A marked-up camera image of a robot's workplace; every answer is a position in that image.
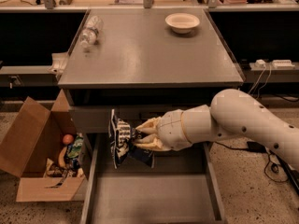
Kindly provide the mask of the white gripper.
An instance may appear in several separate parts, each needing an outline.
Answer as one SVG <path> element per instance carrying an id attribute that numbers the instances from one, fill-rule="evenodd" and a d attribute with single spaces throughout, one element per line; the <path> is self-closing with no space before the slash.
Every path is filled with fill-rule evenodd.
<path id="1" fill-rule="evenodd" d="M 192 143 L 188 141 L 182 128 L 182 114 L 180 109 L 169 111 L 161 118 L 151 118 L 138 125 L 136 129 L 142 134 L 136 137 L 133 144 L 152 151 L 162 151 L 163 148 L 179 151 L 190 147 Z"/>

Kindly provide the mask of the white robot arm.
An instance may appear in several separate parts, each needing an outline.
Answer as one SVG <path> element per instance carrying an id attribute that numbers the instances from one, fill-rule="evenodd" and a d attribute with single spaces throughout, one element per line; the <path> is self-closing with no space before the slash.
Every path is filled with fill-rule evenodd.
<path id="1" fill-rule="evenodd" d="M 195 143 L 244 136 L 269 148 L 299 170 L 299 129 L 243 91 L 220 91 L 210 105 L 169 111 L 136 129 L 134 144 L 154 151 L 179 151 Z"/>

